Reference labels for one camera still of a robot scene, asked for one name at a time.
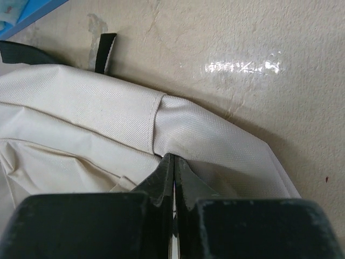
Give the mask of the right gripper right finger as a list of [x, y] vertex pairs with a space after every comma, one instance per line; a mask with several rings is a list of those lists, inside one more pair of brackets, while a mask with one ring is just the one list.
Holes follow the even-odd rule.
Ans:
[[227, 199], [174, 158], [180, 258], [344, 258], [321, 207], [304, 199]]

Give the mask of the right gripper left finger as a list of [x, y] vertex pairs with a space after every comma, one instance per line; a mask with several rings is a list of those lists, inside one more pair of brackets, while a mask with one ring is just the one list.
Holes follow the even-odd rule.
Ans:
[[174, 156], [133, 191], [35, 195], [15, 210], [1, 258], [171, 258]]

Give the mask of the beige student backpack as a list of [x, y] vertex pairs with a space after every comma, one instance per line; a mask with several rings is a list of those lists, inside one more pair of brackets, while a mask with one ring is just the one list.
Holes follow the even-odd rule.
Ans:
[[231, 197], [298, 198], [269, 145], [190, 100], [106, 75], [116, 34], [93, 72], [2, 41], [1, 209], [35, 194], [120, 192], [167, 153]]

